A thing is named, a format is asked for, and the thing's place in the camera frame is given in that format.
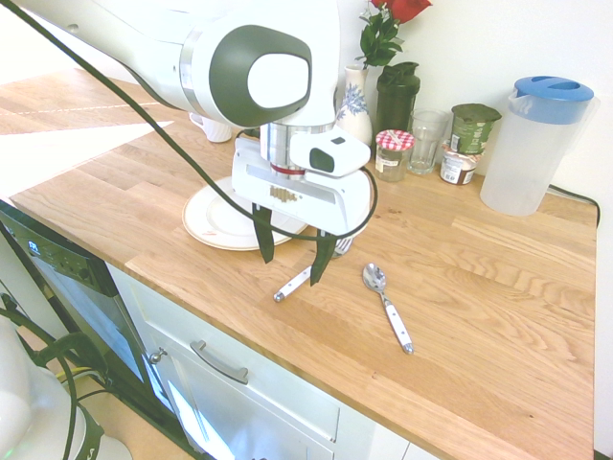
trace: saucer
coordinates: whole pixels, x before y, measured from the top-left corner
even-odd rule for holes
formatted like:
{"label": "saucer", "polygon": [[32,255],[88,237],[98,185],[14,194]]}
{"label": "saucer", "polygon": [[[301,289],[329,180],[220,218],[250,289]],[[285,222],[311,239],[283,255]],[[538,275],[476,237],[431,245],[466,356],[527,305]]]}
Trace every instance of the saucer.
{"label": "saucer", "polygon": [[[240,207],[252,212],[252,203],[238,196],[232,189],[232,177],[216,181],[217,186]],[[271,223],[291,233],[301,233],[307,225],[281,213],[272,213]],[[190,235],[212,247],[231,251],[260,249],[253,221],[232,208],[212,187],[200,190],[186,203],[183,209],[183,225]],[[273,232],[275,244],[290,240],[290,237]]]}

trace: white wall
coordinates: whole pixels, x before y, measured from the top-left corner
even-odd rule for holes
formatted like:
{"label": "white wall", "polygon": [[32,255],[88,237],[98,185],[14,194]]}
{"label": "white wall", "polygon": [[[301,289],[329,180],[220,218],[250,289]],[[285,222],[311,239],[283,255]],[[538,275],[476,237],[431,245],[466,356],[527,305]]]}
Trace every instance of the white wall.
{"label": "white wall", "polygon": [[[433,7],[402,26],[405,53],[395,61],[420,64],[417,107],[449,110],[482,103],[504,109],[513,83],[554,75],[587,84],[602,101],[577,147],[560,165],[554,183],[595,198],[602,207],[598,231],[595,447],[613,455],[613,8],[606,0],[432,0]],[[367,0],[338,0],[342,64],[360,55],[358,19]],[[25,26],[0,9],[0,84],[71,66]],[[130,80],[118,64],[80,46],[112,77]],[[375,113],[375,80],[367,101]],[[342,92],[343,75],[340,74]],[[495,148],[494,130],[489,150]]]}

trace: drinking glass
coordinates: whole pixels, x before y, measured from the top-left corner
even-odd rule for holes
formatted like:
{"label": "drinking glass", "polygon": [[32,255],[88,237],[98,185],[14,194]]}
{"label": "drinking glass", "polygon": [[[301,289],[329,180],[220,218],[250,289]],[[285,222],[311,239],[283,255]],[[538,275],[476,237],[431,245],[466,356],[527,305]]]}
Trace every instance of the drinking glass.
{"label": "drinking glass", "polygon": [[415,174],[428,174],[434,170],[437,147],[441,144],[449,114],[442,110],[425,108],[411,114],[411,134],[415,145],[411,151],[407,168]]}

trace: dishwasher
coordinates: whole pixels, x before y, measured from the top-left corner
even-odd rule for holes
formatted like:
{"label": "dishwasher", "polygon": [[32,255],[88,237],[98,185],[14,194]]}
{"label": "dishwasher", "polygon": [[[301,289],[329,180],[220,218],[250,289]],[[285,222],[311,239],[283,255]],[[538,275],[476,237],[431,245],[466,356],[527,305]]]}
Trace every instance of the dishwasher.
{"label": "dishwasher", "polygon": [[2,200],[0,221],[66,331],[86,333],[101,350],[120,400],[191,450],[104,261]]}

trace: glass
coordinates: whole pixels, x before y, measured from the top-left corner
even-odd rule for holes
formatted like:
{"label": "glass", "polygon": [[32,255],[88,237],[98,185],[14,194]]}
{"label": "glass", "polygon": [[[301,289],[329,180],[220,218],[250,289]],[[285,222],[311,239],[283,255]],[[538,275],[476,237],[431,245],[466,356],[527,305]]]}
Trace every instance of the glass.
{"label": "glass", "polygon": [[408,161],[408,169],[415,174],[428,174],[434,170],[437,147],[441,143],[449,122],[449,114],[442,110],[421,109],[411,115],[411,133],[415,145]]}
{"label": "glass", "polygon": [[375,177],[386,182],[398,182],[406,174],[411,150],[389,150],[376,146]]}

